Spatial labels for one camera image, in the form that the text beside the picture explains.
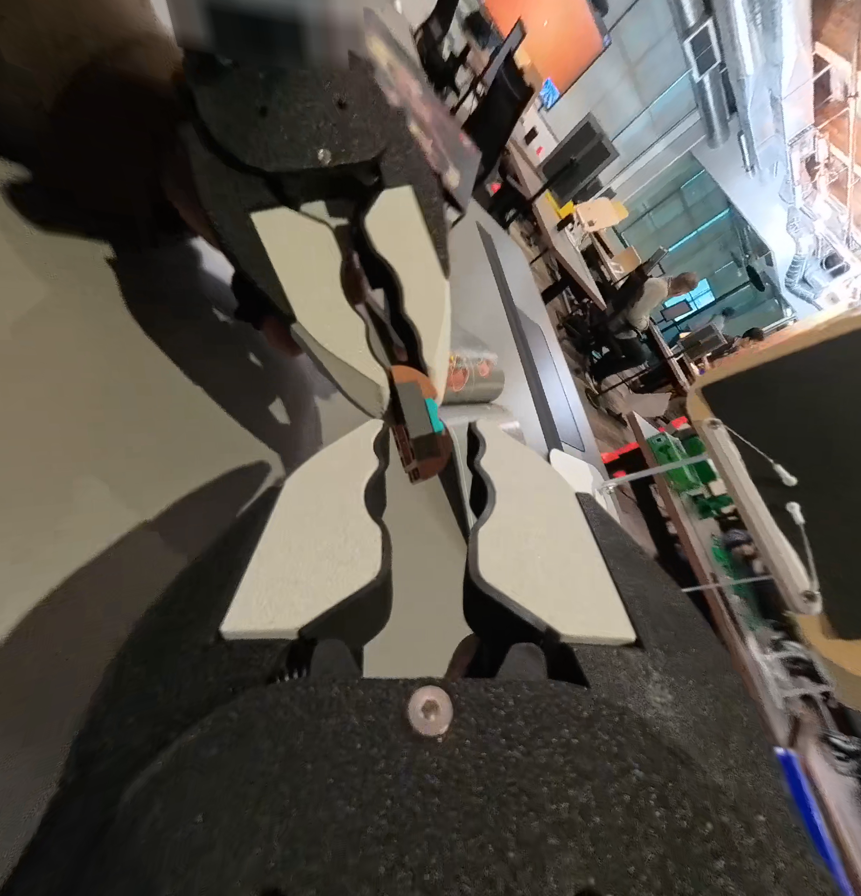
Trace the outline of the orange wall screen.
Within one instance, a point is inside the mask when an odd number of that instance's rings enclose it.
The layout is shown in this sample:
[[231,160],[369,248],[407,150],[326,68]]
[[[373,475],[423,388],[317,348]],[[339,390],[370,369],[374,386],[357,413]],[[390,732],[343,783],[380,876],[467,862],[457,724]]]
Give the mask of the orange wall screen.
[[484,1],[484,15],[506,36],[520,21],[519,47],[541,87],[563,95],[609,47],[599,10],[589,1]]

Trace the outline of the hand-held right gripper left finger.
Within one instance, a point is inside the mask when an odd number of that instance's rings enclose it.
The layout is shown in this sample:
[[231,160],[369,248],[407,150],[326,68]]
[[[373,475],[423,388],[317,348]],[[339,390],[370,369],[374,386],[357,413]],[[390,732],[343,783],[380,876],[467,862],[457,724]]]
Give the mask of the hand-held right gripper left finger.
[[392,612],[389,429],[369,420],[288,476],[223,621],[227,642],[339,642],[363,670]]

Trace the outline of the person's left hand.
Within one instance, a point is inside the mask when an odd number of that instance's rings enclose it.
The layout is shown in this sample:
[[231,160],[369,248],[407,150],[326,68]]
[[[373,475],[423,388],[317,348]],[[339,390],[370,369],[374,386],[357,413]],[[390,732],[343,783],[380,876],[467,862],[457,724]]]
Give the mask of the person's left hand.
[[303,353],[284,320],[274,315],[267,315],[258,324],[257,329],[266,342],[279,353],[288,357],[298,357]]

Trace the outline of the round brown brick assembly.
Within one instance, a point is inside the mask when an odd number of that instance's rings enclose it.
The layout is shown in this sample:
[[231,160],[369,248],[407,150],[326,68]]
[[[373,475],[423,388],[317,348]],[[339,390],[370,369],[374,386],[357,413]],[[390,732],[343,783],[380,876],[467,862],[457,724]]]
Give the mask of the round brown brick assembly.
[[452,455],[452,439],[439,417],[437,390],[429,377],[406,364],[388,369],[389,423],[410,482],[439,476]]

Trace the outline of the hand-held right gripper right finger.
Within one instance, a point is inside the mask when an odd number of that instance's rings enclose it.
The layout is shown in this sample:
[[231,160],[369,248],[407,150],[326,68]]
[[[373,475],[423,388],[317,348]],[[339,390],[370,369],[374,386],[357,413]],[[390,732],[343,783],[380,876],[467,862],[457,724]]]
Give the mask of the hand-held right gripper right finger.
[[602,506],[552,464],[561,456],[543,458],[498,424],[469,424],[472,676],[585,683],[578,647],[637,641],[581,499]]

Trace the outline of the grey instruction booklet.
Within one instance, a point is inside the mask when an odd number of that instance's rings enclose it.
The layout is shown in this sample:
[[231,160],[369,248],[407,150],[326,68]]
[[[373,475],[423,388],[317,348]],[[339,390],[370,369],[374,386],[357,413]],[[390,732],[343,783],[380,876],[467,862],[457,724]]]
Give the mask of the grey instruction booklet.
[[492,349],[481,344],[450,350],[444,405],[493,404],[504,385],[504,370]]

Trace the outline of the green circuit board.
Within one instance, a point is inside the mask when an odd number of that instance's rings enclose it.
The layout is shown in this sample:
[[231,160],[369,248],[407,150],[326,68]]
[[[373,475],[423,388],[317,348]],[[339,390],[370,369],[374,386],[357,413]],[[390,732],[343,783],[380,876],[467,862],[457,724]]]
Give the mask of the green circuit board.
[[698,434],[660,432],[648,436],[645,443],[658,465],[673,465],[663,475],[674,493],[689,499],[700,519],[717,519],[734,508],[734,500],[722,485],[713,463],[708,459],[695,460],[706,452]]

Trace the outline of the person's left forearm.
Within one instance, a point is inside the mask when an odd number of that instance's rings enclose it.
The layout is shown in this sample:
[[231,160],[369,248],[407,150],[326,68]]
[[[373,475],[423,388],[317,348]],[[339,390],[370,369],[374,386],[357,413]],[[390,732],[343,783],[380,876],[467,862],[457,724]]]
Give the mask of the person's left forearm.
[[48,230],[217,246],[178,142],[181,51],[159,2],[0,1],[0,156]]

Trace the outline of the dark rolling cabinet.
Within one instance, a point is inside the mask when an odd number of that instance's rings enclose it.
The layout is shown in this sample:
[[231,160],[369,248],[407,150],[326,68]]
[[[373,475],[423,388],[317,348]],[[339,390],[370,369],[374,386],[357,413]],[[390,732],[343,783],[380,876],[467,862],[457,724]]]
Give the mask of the dark rolling cabinet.
[[541,163],[540,177],[552,198],[564,206],[618,157],[598,118],[588,113]]

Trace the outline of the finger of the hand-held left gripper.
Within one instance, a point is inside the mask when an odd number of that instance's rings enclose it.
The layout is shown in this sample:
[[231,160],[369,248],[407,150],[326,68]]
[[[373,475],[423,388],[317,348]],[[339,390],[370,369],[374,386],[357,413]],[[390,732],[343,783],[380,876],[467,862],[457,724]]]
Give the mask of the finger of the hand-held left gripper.
[[408,363],[427,376],[442,402],[451,348],[450,286],[412,187],[384,189],[365,215],[364,234],[387,278],[392,330]]
[[331,223],[285,206],[250,218],[290,308],[294,340],[350,403],[383,418],[388,375],[344,289],[343,252]]

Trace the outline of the silver ventilation duct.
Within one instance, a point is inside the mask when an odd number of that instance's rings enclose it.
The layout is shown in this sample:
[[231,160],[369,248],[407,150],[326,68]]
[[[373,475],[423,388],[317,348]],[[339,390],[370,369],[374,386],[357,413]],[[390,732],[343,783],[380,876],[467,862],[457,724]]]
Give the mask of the silver ventilation duct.
[[750,1],[671,2],[706,146],[716,151],[734,142],[749,178],[760,170],[751,113],[763,64],[758,12],[758,2]]

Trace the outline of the white rounded board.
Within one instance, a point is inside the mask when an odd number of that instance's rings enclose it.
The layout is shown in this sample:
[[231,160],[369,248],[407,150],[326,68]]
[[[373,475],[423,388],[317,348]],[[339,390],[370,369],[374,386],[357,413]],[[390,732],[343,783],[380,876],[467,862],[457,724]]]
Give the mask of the white rounded board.
[[605,479],[590,463],[558,449],[549,450],[548,462],[577,494],[602,495]]

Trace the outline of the black panel with wooden rim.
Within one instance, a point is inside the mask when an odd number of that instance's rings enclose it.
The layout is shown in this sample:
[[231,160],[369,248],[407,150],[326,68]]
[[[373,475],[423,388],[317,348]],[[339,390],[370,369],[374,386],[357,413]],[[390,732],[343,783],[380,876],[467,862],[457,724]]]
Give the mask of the black panel with wooden rim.
[[835,696],[861,712],[861,310],[726,358],[686,412]]

